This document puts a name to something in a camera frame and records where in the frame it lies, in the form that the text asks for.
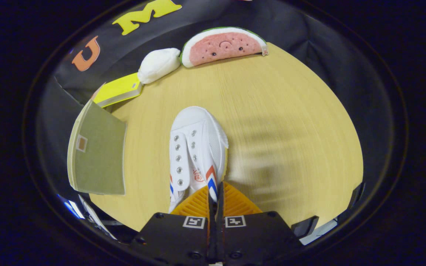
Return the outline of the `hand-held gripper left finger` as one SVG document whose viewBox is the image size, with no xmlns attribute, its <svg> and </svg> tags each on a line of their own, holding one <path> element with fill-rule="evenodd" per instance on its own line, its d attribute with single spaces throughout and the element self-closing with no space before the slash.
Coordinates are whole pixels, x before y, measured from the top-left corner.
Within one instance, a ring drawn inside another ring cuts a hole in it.
<svg viewBox="0 0 426 266">
<path fill-rule="evenodd" d="M 206 266 L 211 210 L 208 187 L 203 187 L 172 213 L 155 213 L 135 236 L 132 249 L 159 266 Z"/>
</svg>

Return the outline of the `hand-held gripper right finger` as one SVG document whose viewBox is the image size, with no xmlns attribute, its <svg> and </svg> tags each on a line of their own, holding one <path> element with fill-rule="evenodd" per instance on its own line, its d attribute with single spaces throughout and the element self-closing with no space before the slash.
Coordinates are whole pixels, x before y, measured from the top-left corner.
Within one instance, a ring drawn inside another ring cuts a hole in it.
<svg viewBox="0 0 426 266">
<path fill-rule="evenodd" d="M 276 211 L 262 211 L 227 182 L 218 198 L 217 257 L 225 266 L 277 266 L 303 244 Z"/>
</svg>

